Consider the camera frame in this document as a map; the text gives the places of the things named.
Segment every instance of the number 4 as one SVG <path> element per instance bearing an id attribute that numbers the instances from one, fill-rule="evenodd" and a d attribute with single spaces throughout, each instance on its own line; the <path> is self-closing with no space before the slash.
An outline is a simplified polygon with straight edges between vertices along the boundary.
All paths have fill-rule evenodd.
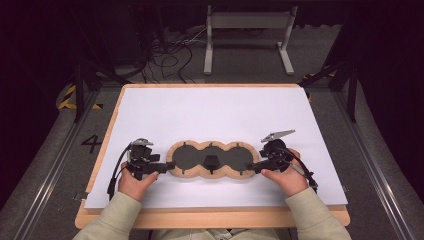
<path id="1" fill-rule="evenodd" d="M 96 134 L 94 134 L 89 139 L 87 139 L 84 142 L 82 142 L 81 145 L 89 145 L 89 146 L 91 146 L 90 153 L 93 153 L 94 147 L 96 145 L 101 145 L 102 144 L 102 142 L 97 142 L 97 139 L 98 138 L 99 138 L 99 136 L 97 136 Z"/>

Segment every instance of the black cable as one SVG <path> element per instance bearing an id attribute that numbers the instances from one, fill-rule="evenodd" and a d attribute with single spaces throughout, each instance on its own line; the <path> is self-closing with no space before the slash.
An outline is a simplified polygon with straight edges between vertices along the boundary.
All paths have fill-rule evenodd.
<path id="1" fill-rule="evenodd" d="M 156 48 L 160 48 L 161 46 L 160 46 L 160 44 L 157 44 L 156 45 Z M 163 55 L 168 55 L 168 54 L 175 54 L 175 53 L 177 53 L 177 52 L 179 52 L 181 49 L 182 49 L 182 47 L 181 46 L 179 46 L 179 44 L 178 43 L 174 43 L 174 44 L 169 44 L 168 45 L 168 48 L 169 47 L 173 47 L 171 50 L 167 50 L 167 51 L 164 51 L 164 50 L 155 50 L 154 48 L 153 48 L 153 52 L 154 53 L 158 53 L 158 54 L 161 54 L 161 55 L 159 55 L 159 56 L 154 56 L 154 57 L 161 57 L 161 56 L 163 56 Z"/>
<path id="2" fill-rule="evenodd" d="M 160 83 L 159 81 L 157 81 L 157 80 L 155 80 L 155 81 L 153 81 L 153 80 L 151 80 L 150 79 L 150 77 L 147 75 L 147 73 L 143 70 L 143 73 L 144 73 L 144 75 L 146 75 L 146 77 L 147 77 L 147 80 L 148 80 L 148 82 L 150 82 L 150 83 Z"/>
<path id="3" fill-rule="evenodd" d="M 193 52 L 191 51 L 191 49 L 188 47 L 188 46 L 186 46 L 185 44 L 183 44 L 184 45 L 184 47 L 185 48 L 187 48 L 188 49 L 188 51 L 190 52 L 190 58 L 187 60 L 187 62 L 180 68 L 180 69 L 178 69 L 178 76 L 181 78 L 181 80 L 183 80 L 185 83 L 187 83 L 185 80 L 184 80 L 184 78 L 182 77 L 182 75 L 181 75 L 181 71 L 184 69 L 184 67 L 185 66 L 187 66 L 190 62 L 191 62 L 191 59 L 193 58 Z"/>
<path id="4" fill-rule="evenodd" d="M 150 70 L 150 72 L 152 73 L 152 78 L 153 78 L 153 80 L 154 80 L 154 81 L 156 81 L 157 83 L 160 83 L 160 82 L 159 82 L 159 80 L 157 80 L 157 79 L 155 78 L 155 75 L 154 75 L 154 73 L 153 73 L 153 71 L 152 71 L 152 68 L 150 67 L 150 62 L 148 62 L 148 63 L 147 63 L 147 66 L 149 67 L 149 70 Z"/>
<path id="5" fill-rule="evenodd" d="M 175 59 L 175 63 L 174 64 L 171 64 L 171 65 L 164 65 L 165 60 L 167 60 L 168 58 Z M 169 76 L 172 76 L 173 74 L 168 74 L 168 75 L 165 76 L 165 74 L 163 72 L 163 69 L 166 68 L 166 67 L 173 67 L 173 66 L 175 66 L 177 64 L 178 64 L 178 58 L 176 58 L 174 56 L 168 56 L 168 57 L 165 57 L 164 59 L 162 59 L 162 62 L 161 62 L 161 65 L 160 65 L 160 71 L 162 73 L 162 77 L 163 78 L 167 78 Z"/>
<path id="6" fill-rule="evenodd" d="M 153 235 L 153 230 L 149 230 L 149 236 L 147 237 L 147 240 L 151 240 Z"/>
<path id="7" fill-rule="evenodd" d="M 146 73 L 144 73 L 144 70 L 141 71 L 141 75 L 143 76 L 144 84 L 147 84 L 148 77 L 147 77 Z"/>
<path id="8" fill-rule="evenodd" d="M 128 144 L 128 146 L 121 153 L 121 156 L 119 156 L 118 162 L 116 163 L 116 166 L 115 166 L 115 170 L 113 170 L 112 178 L 110 179 L 109 186 L 107 188 L 107 193 L 109 194 L 109 201 L 112 200 L 113 195 L 115 194 L 116 179 L 118 178 L 118 176 L 116 176 L 116 172 L 118 171 L 122 158 L 124 157 L 125 153 L 128 150 L 130 150 L 130 148 L 131 148 L 131 144 Z"/>
<path id="9" fill-rule="evenodd" d="M 177 35 L 177 37 L 175 37 L 174 39 L 167 41 L 168 46 L 174 46 L 174 48 L 172 50 L 168 50 L 168 51 L 157 51 L 157 53 L 161 53 L 161 54 L 175 54 L 177 53 L 179 50 L 181 50 L 183 47 L 182 45 L 193 45 L 196 44 L 198 41 L 195 41 L 194 38 L 202 38 L 202 36 L 205 34 L 205 30 L 203 29 L 202 31 L 198 32 L 198 33 L 192 33 L 191 35 L 193 36 L 188 36 L 187 33 L 185 34 L 179 34 Z"/>
<path id="10" fill-rule="evenodd" d="M 304 176 L 306 179 L 308 179 L 308 184 L 310 187 L 312 187 L 314 189 L 315 192 L 318 191 L 318 184 L 317 182 L 312 178 L 312 175 L 314 175 L 313 172 L 310 172 L 308 170 L 308 168 L 306 167 L 306 165 L 302 162 L 302 160 L 300 160 L 300 158 L 298 158 L 296 155 L 294 155 L 292 152 L 290 152 L 290 150 L 288 149 L 284 149 L 284 148 L 278 148 L 279 150 L 282 150 L 283 152 L 289 154 L 290 156 L 292 156 L 294 159 L 296 159 L 300 166 L 302 167 L 303 171 L 304 171 Z"/>
<path id="11" fill-rule="evenodd" d="M 290 228 L 287 228 L 287 231 L 289 232 L 290 239 L 293 239 Z"/>
<path id="12" fill-rule="evenodd" d="M 186 77 L 186 78 L 188 78 L 188 79 L 190 79 L 193 83 L 196 83 L 196 82 L 195 82 L 195 81 L 194 81 L 191 77 L 189 77 L 189 76 L 187 76 L 187 75 L 185 75 L 185 74 L 182 74 L 182 73 L 181 73 L 181 75 L 182 75 L 182 76 L 185 76 L 185 77 Z"/>

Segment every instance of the person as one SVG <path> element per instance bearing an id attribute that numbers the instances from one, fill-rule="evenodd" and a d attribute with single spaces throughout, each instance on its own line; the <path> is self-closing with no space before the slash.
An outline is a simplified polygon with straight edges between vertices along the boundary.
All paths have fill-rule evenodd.
<path id="1" fill-rule="evenodd" d="M 297 157 L 300 154 L 290 149 Z M 118 192 L 103 209 L 100 216 L 81 229 L 74 237 L 80 239 L 128 239 L 131 228 L 141 209 L 141 200 L 147 188 L 153 184 L 159 174 L 148 175 L 142 181 L 135 179 L 121 165 L 122 176 L 118 183 Z M 298 232 L 303 239 L 351 239 L 346 228 L 331 215 L 325 204 L 310 188 L 303 175 L 289 166 L 284 172 L 263 169 L 261 174 L 277 183 L 286 194 Z M 157 230 L 153 231 L 153 239 L 279 239 L 272 229 L 193 229 L 193 230 Z"/>

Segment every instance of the beige sweater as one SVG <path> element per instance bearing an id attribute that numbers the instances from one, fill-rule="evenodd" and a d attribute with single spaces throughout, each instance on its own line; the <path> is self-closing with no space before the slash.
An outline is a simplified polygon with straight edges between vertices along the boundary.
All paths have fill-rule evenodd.
<path id="1" fill-rule="evenodd" d="M 298 237 L 302 239 L 350 239 L 345 227 L 328 211 L 312 188 L 286 199 L 296 221 Z M 82 229 L 74 239 L 128 239 L 141 204 L 117 192 L 100 217 Z M 218 236 L 214 230 L 159 230 L 154 239 L 278 239 L 269 229 L 252 229 L 234 236 Z"/>

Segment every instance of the sleeve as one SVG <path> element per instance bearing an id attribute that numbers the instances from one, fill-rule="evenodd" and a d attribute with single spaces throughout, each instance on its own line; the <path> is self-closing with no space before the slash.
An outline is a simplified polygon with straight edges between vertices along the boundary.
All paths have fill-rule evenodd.
<path id="1" fill-rule="evenodd" d="M 117 192 L 100 216 L 81 229 L 74 239 L 128 239 L 140 209 L 140 202 Z"/>
<path id="2" fill-rule="evenodd" d="M 308 188 L 286 199 L 302 239 L 351 239 L 346 228 L 335 218 L 327 206 Z"/>

